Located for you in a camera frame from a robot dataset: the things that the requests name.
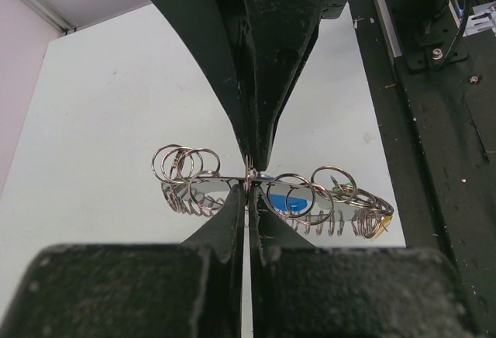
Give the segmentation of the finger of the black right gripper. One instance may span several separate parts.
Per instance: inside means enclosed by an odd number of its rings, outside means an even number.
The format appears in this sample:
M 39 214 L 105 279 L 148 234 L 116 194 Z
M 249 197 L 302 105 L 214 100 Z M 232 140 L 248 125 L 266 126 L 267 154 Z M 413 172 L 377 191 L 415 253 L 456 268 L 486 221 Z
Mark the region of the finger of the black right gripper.
M 254 162 L 249 136 L 249 102 L 243 0 L 150 0 L 179 35 L 201 68 L 235 133 L 246 163 Z

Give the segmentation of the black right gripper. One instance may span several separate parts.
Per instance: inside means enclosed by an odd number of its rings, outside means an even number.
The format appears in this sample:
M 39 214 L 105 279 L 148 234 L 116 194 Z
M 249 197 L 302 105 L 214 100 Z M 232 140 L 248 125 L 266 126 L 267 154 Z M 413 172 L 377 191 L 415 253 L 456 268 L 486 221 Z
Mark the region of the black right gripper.
M 348 0 L 243 0 L 240 100 L 243 154 L 267 169 L 284 100 L 291 94 L 322 19 L 338 19 Z

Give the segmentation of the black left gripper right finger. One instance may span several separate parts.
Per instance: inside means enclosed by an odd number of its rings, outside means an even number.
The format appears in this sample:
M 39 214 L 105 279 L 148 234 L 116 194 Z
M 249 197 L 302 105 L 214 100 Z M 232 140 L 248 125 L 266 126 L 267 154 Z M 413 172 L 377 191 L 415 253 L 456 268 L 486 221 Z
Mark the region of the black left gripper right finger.
M 256 337 L 480 337 L 453 265 L 429 248 L 316 247 L 250 190 Z

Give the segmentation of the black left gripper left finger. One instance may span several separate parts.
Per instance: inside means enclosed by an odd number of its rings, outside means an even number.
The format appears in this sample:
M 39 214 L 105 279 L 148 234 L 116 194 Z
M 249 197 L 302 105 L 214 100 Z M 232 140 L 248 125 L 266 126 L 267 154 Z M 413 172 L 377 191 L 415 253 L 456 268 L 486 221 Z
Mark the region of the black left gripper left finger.
M 33 259 L 3 337 L 238 337 L 245 191 L 181 243 L 64 244 Z

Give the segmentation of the blue tag key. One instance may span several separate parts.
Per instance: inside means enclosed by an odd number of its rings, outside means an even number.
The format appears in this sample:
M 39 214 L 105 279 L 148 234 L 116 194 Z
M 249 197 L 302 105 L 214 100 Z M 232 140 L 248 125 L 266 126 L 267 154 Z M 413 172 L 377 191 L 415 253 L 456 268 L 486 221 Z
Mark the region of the blue tag key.
M 299 179 L 300 181 L 302 181 L 302 184 L 299 185 L 298 187 L 292 187 L 291 190 L 288 191 L 286 194 L 285 204 L 284 204 L 285 207 L 283 210 L 288 212 L 287 217 L 299 218 L 300 216 L 303 216 L 312 210 L 313 206 L 315 205 L 315 201 L 316 201 L 316 191 L 315 191 L 314 187 L 312 186 L 312 184 L 306 178 L 303 178 L 300 175 L 293 174 L 293 173 L 287 173 L 287 174 L 284 173 L 284 174 L 281 174 L 277 177 L 271 177 L 270 175 L 263 174 L 263 173 L 259 172 L 253 166 L 253 158 L 250 155 L 246 155 L 244 157 L 244 164 L 245 164 L 244 188 L 245 188 L 246 203 L 249 203 L 249 200 L 252 198 L 252 195 L 250 194 L 250 189 L 251 189 L 253 180 L 266 181 L 269 184 L 269 186 L 267 188 L 266 195 L 268 197 L 270 207 L 272 209 L 282 210 L 282 207 L 273 206 L 273 200 L 271 199 L 272 194 L 270 193 L 270 190 L 276 184 L 284 184 L 284 185 L 290 186 L 289 183 L 287 183 L 285 181 L 281 181 L 282 178 L 290 177 L 290 178 Z M 294 190 L 301 189 L 302 187 L 306 187 L 308 189 L 308 191 L 311 194 L 312 200 L 311 200 L 311 204 L 309 206 L 307 206 L 307 205 L 306 206 L 298 206 L 298 209 L 307 209 L 307 210 L 304 211 L 303 213 L 297 214 L 295 211 L 292 211 L 293 206 L 291 205 L 291 199 L 296 198 L 297 200 L 303 201 L 303 198 L 297 198 L 295 195 L 292 195 L 291 193 Z

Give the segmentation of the steel disc with key rings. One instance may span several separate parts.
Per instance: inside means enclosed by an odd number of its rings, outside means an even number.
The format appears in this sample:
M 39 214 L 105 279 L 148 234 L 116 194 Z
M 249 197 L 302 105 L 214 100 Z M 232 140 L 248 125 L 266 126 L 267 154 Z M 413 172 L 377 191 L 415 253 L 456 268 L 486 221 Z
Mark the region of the steel disc with key rings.
M 150 165 L 154 177 L 160 182 L 168 207 L 180 214 L 211 218 L 226 204 L 227 196 L 234 187 L 245 193 L 245 175 L 237 178 L 221 174 L 220 157 L 208 148 L 168 144 L 153 154 Z M 355 185 L 356 194 L 351 200 L 342 201 L 332 193 L 334 184 L 331 175 L 340 184 L 352 182 Z M 288 212 L 283 210 L 287 192 L 302 184 L 299 179 L 282 178 L 281 181 L 290 186 L 276 184 L 271 188 L 273 206 L 282 207 L 282 210 L 270 207 L 266 195 L 269 184 L 266 181 L 253 180 L 251 188 L 257 190 L 255 200 L 261 202 L 264 208 L 293 229 L 303 229 L 307 233 L 313 229 L 318 235 L 326 231 L 331 236 L 341 236 L 345 226 L 350 225 L 355 236 L 371 240 L 382 234 L 377 233 L 380 221 L 385 216 L 393 218 L 392 204 L 360 188 L 354 177 L 341 167 L 318 167 L 306 179 L 316 191 L 316 201 L 312 210 L 299 218 L 287 217 Z M 307 209 L 298 209 L 298 206 L 311 204 L 308 189 L 302 187 L 291 194 L 303 198 L 303 201 L 291 199 L 292 211 L 297 214 L 306 211 Z

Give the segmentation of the yellow tag key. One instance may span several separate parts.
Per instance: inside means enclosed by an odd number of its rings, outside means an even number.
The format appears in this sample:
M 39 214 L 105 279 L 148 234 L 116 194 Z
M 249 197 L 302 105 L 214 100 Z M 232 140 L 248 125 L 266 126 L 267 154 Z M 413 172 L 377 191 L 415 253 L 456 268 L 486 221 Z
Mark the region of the yellow tag key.
M 388 231 L 388 227 L 391 224 L 392 217 L 391 216 L 385 216 L 379 224 L 379 229 L 377 233 L 383 233 Z

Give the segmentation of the green tag key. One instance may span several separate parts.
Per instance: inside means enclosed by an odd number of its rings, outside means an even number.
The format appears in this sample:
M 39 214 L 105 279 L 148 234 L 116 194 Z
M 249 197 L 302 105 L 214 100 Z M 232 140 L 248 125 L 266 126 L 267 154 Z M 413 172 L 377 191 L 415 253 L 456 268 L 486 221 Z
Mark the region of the green tag key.
M 356 194 L 356 187 L 352 182 L 346 184 L 340 184 L 332 175 L 330 176 L 332 183 L 334 184 L 332 188 L 332 193 L 339 197 L 342 201 L 351 200 Z

